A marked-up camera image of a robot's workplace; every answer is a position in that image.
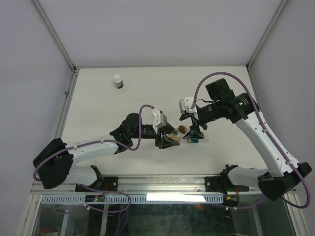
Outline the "clear bottle gold cap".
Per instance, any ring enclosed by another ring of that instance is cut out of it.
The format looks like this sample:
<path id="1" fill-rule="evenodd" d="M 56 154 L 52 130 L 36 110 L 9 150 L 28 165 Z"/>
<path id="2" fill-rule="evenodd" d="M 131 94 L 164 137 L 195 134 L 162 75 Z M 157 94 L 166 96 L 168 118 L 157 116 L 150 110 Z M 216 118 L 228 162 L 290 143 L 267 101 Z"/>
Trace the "clear bottle gold cap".
<path id="1" fill-rule="evenodd" d="M 179 142 L 183 137 L 185 133 L 180 131 L 180 128 L 175 128 L 170 134 L 168 134 L 168 137 L 173 139 L 176 142 Z"/>

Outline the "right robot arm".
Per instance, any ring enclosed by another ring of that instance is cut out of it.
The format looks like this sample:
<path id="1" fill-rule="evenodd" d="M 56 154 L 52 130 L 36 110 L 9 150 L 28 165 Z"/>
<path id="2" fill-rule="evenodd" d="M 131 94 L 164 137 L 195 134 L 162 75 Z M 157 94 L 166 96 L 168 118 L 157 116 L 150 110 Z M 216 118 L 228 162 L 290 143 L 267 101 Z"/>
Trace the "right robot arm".
<path id="1" fill-rule="evenodd" d="M 203 139 L 201 128 L 207 129 L 207 123 L 226 118 L 249 138 L 267 167 L 259 170 L 226 165 L 218 184 L 213 185 L 217 191 L 225 194 L 242 185 L 258 188 L 266 198 L 276 201 L 312 171 L 307 162 L 299 162 L 284 148 L 247 93 L 236 96 L 225 79 L 207 84 L 206 90 L 212 101 L 204 107 L 195 105 L 193 97 L 179 101 L 180 120 L 190 118 L 192 122 L 184 138 Z"/>

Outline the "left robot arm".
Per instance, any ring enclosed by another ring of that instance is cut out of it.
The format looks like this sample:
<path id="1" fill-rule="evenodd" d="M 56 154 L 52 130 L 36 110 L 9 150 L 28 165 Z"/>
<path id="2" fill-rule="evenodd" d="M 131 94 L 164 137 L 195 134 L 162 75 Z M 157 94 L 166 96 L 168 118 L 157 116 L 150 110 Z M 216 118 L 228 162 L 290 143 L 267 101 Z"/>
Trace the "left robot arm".
<path id="1" fill-rule="evenodd" d="M 98 139 L 85 143 L 66 143 L 61 138 L 53 139 L 33 160 L 33 177 L 44 189 L 53 189 L 61 184 L 82 184 L 92 191 L 103 186 L 103 175 L 95 165 L 79 164 L 105 155 L 115 155 L 134 147 L 133 140 L 151 139 L 159 149 L 179 146 L 171 138 L 174 130 L 164 114 L 153 117 L 154 124 L 139 124 L 140 115 L 131 113 L 121 125 Z"/>

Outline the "weekly pill organizer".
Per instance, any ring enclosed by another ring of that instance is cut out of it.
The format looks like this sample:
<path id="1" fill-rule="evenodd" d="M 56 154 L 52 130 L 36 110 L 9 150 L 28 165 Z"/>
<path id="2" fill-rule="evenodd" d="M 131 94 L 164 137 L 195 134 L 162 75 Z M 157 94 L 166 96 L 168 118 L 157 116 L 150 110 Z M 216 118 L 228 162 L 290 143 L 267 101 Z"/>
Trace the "weekly pill organizer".
<path id="1" fill-rule="evenodd" d="M 197 138 L 187 139 L 187 144 L 194 144 L 194 145 L 205 145 L 209 142 L 210 142 L 209 137 L 205 137 L 204 139 L 197 139 Z"/>

